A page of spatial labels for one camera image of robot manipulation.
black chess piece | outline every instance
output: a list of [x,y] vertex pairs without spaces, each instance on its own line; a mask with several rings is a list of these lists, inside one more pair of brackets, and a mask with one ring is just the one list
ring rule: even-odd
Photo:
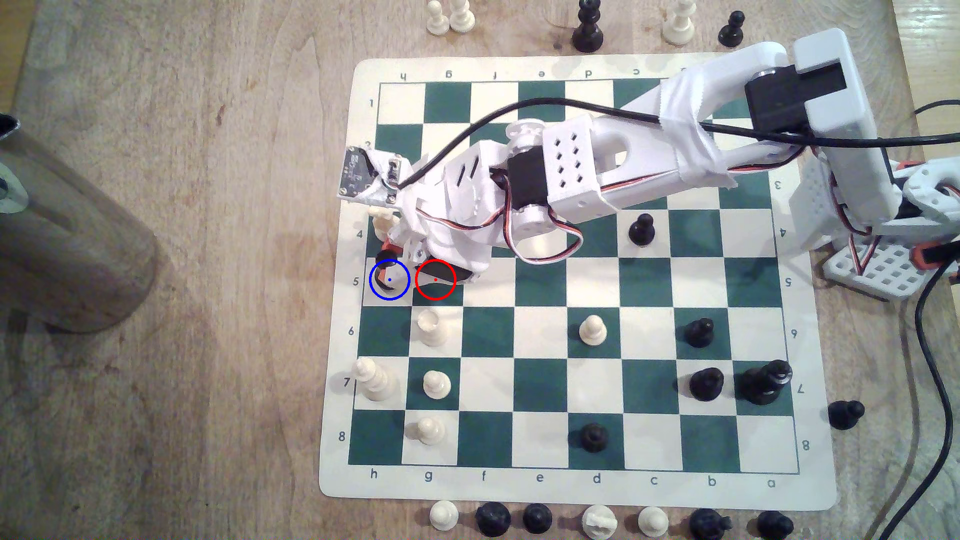
[[553,525],[553,512],[545,504],[527,504],[523,510],[523,526],[531,534],[544,534]]
[[731,49],[742,43],[743,30],[740,27],[743,26],[743,21],[746,19],[746,15],[740,10],[731,13],[727,25],[721,28],[720,33],[717,34],[717,41],[720,41],[720,44],[724,47],[730,47]]
[[793,532],[793,521],[777,510],[767,510],[757,516],[756,531],[763,540],[783,540]]
[[488,538],[501,536],[510,528],[510,510],[502,503],[484,503],[475,517],[477,528]]
[[700,508],[690,514],[690,534],[693,540],[720,540],[723,533],[732,528],[730,518],[721,517],[712,508]]
[[702,369],[690,376],[690,394],[701,402],[717,399],[723,390],[723,372],[715,367]]
[[774,360],[763,367],[750,368],[740,376],[740,394],[754,405],[769,405],[793,377],[790,364]]
[[607,448],[610,434],[599,424],[587,424],[580,430],[580,446],[591,454],[596,454]]
[[630,237],[631,242],[643,247],[650,245],[650,242],[654,241],[655,233],[654,216],[648,213],[642,213],[637,217],[636,221],[630,225],[627,236]]
[[835,430],[846,431],[856,426],[867,409],[858,401],[833,402],[827,405],[827,417]]
[[577,13],[580,26],[573,31],[573,47],[581,53],[594,53],[603,45],[603,31],[597,27],[600,20],[600,0],[580,0]]
[[703,349],[713,342],[713,320],[697,319],[684,327],[684,341],[690,347]]

black cable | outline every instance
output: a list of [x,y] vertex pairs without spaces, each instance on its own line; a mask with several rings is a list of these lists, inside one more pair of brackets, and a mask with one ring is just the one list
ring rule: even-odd
[[924,481],[920,482],[920,485],[917,486],[917,489],[915,489],[906,500],[906,503],[900,507],[900,510],[897,510],[893,519],[890,520],[887,527],[883,528],[883,532],[876,540],[887,540],[890,538],[890,535],[893,534],[894,529],[900,524],[903,516],[905,516],[913,505],[920,500],[920,497],[924,495],[926,488],[930,487],[933,480],[940,474],[940,470],[944,468],[944,463],[947,462],[947,456],[950,453],[950,444],[953,442],[953,410],[950,408],[950,398],[947,395],[947,388],[944,386],[944,381],[940,378],[940,370],[937,369],[937,362],[933,359],[933,353],[930,352],[929,345],[926,344],[926,334],[924,333],[924,307],[926,306],[926,298],[930,296],[930,291],[933,290],[933,286],[943,277],[944,272],[947,271],[949,266],[950,261],[947,261],[933,273],[933,277],[930,278],[930,281],[926,284],[926,287],[924,287],[924,292],[920,293],[920,300],[917,301],[917,310],[914,312],[914,324],[917,327],[917,340],[920,341],[920,350],[924,352],[924,359],[926,360],[927,367],[930,368],[933,385],[937,387],[940,403],[944,406],[944,446],[940,448],[940,454],[933,463],[933,467],[930,468],[930,472],[924,477]]

black pawn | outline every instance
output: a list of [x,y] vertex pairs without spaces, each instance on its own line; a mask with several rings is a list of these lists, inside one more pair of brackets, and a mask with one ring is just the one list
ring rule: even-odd
[[746,15],[740,10],[731,13],[727,25],[721,28],[720,33],[717,34],[717,41],[720,41],[720,44],[724,47],[730,47],[731,49],[743,42],[743,30],[740,27],[743,26],[743,21],[746,19]]
[[856,421],[867,412],[863,404],[858,401],[833,402],[827,405],[827,417],[835,430],[846,431],[856,426]]
[[793,532],[793,522],[777,510],[767,510],[756,518],[756,531],[763,540],[783,540]]
[[690,376],[690,394],[701,402],[717,399],[723,390],[723,372],[715,367],[702,369]]
[[693,540],[720,540],[723,533],[733,528],[730,518],[720,517],[712,508],[700,508],[690,514],[690,534]]
[[600,0],[580,0],[577,13],[580,26],[573,31],[573,47],[581,53],[593,53],[603,45],[603,32],[597,28],[600,20]]
[[553,525],[553,512],[545,504],[527,504],[523,510],[523,526],[531,534],[544,534]]
[[495,538],[510,528],[510,510],[502,503],[484,503],[477,508],[476,520],[484,536]]
[[636,221],[630,225],[627,236],[630,237],[631,242],[643,247],[650,245],[650,242],[654,241],[655,233],[654,216],[648,213],[642,213]]
[[591,454],[596,454],[607,448],[610,434],[599,424],[587,424],[580,430],[580,446]]
[[703,349],[713,342],[713,320],[697,319],[684,327],[684,341],[690,347]]

white chess piece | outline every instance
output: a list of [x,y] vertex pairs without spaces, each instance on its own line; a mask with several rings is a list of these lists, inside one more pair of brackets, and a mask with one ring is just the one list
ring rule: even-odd
[[434,400],[442,400],[450,394],[450,377],[442,371],[423,374],[423,393]]
[[439,0],[430,0],[426,3],[426,29],[434,36],[442,36],[450,29],[450,19],[444,15],[444,7]]
[[436,501],[430,508],[430,525],[436,530],[451,530],[457,526],[460,512],[450,501]]
[[470,10],[470,2],[450,0],[450,28],[462,34],[473,30],[474,24],[476,24],[476,17]]
[[382,402],[396,389],[390,372],[367,356],[360,356],[353,363],[353,376],[360,383],[363,394],[373,402]]
[[693,21],[690,16],[697,11],[693,0],[677,0],[673,13],[663,22],[662,35],[668,43],[686,45],[693,39]]
[[446,428],[444,427],[444,423],[438,418],[420,418],[420,421],[417,422],[417,433],[419,434],[418,439],[421,443],[433,446],[444,440]]
[[440,320],[436,309],[427,308],[417,316],[417,328],[420,329],[420,341],[429,347],[440,347],[446,341],[446,324]]
[[607,325],[599,315],[590,315],[580,323],[580,339],[584,343],[596,347],[607,339]]
[[640,510],[636,522],[640,526],[640,532],[651,538],[663,536],[670,528],[670,519],[666,517],[666,512],[656,506],[647,506]]
[[616,526],[613,511],[602,504],[595,504],[584,512],[584,533],[593,540],[607,540],[613,536]]

white pawn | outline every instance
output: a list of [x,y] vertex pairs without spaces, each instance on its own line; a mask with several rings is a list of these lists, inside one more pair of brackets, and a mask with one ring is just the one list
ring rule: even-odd
[[424,373],[423,393],[434,400],[442,400],[450,394],[450,377],[442,371]]
[[656,506],[647,506],[640,510],[636,522],[640,526],[640,532],[651,538],[663,536],[670,528],[670,519],[666,517],[666,512]]
[[460,512],[450,501],[436,501],[430,508],[430,525],[436,530],[451,530],[457,526]]
[[367,356],[360,356],[353,363],[353,376],[360,383],[363,394],[373,402],[389,398],[396,388],[390,372]]
[[450,28],[461,34],[473,30],[476,17],[470,10],[468,0],[450,0],[450,11]]
[[591,347],[600,345],[607,339],[607,325],[598,315],[590,315],[580,323],[580,339]]
[[690,16],[697,11],[693,0],[677,0],[673,14],[663,22],[662,35],[668,43],[686,45],[693,39],[693,21]]
[[427,308],[417,315],[417,328],[420,329],[420,341],[429,347],[440,347],[446,341],[446,324],[440,320],[436,309]]
[[446,436],[444,423],[432,417],[420,418],[420,421],[417,422],[417,432],[420,442],[429,446],[439,443]]
[[426,3],[426,29],[434,36],[442,36],[450,29],[450,19],[444,15],[444,7],[439,0],[430,0]]

